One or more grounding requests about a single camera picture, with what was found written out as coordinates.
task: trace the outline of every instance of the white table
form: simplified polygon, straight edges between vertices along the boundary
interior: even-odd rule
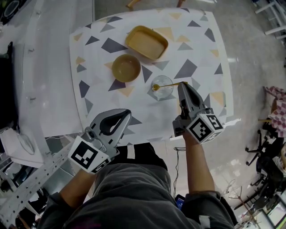
[[[137,25],[152,28],[169,46],[151,61],[125,45]],[[115,80],[112,62],[122,54],[136,56],[141,73],[131,83]],[[223,41],[210,12],[162,8],[121,13],[87,25],[70,36],[72,82],[83,128],[97,114],[115,108],[131,110],[133,120],[121,145],[159,141],[173,135],[172,121],[181,113],[177,89],[157,101],[152,80],[166,75],[174,83],[187,81],[222,122],[233,115],[232,85]]]
[[[92,1],[31,0],[3,27],[0,53],[13,41],[19,126],[35,148],[30,155],[15,133],[0,134],[3,145],[13,142],[6,153],[15,162],[39,167],[50,151],[45,137],[82,131],[68,47],[70,33],[93,21],[92,11]]]

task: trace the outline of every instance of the gray t-shirt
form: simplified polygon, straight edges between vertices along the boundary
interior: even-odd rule
[[[94,196],[78,209],[58,193],[51,195],[38,229],[233,228],[212,193],[187,195],[180,211],[170,190],[170,176],[162,167],[107,165],[98,173]]]

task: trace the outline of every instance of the white box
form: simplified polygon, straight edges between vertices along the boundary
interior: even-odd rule
[[[111,162],[107,154],[95,148],[91,143],[83,140],[79,136],[76,137],[68,153],[68,158],[80,168],[92,174],[96,174]]]
[[[199,144],[212,141],[224,131],[214,114],[199,114],[186,129]]]

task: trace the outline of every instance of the yellow bowl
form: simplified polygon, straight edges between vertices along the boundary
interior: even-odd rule
[[[137,78],[141,71],[139,60],[129,54],[123,54],[116,58],[112,64],[114,77],[122,83],[128,83]]]

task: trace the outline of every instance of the metal rack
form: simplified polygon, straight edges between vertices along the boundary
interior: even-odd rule
[[[72,143],[69,143],[53,156],[50,155],[47,157],[45,164],[31,174],[0,206],[0,221],[6,228],[14,224],[15,218],[25,207],[29,199],[67,160]]]

